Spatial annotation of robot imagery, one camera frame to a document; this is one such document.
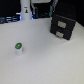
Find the white surface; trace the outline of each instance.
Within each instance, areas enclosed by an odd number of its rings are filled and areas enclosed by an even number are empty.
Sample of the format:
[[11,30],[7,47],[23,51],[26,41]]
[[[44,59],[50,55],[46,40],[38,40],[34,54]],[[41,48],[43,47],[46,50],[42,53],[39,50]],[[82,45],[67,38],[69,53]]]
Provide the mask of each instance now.
[[0,84],[84,84],[84,27],[76,23],[67,41],[49,32],[50,22],[0,24]]
[[20,0],[20,3],[21,3],[21,20],[32,20],[32,12],[30,10],[30,0]]

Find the black device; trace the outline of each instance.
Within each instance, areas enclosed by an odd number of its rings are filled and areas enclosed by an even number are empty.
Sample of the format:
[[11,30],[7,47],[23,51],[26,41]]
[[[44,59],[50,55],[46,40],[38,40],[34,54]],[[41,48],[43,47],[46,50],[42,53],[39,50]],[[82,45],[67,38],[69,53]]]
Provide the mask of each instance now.
[[75,7],[67,3],[58,3],[52,14],[50,32],[69,40],[76,23]]

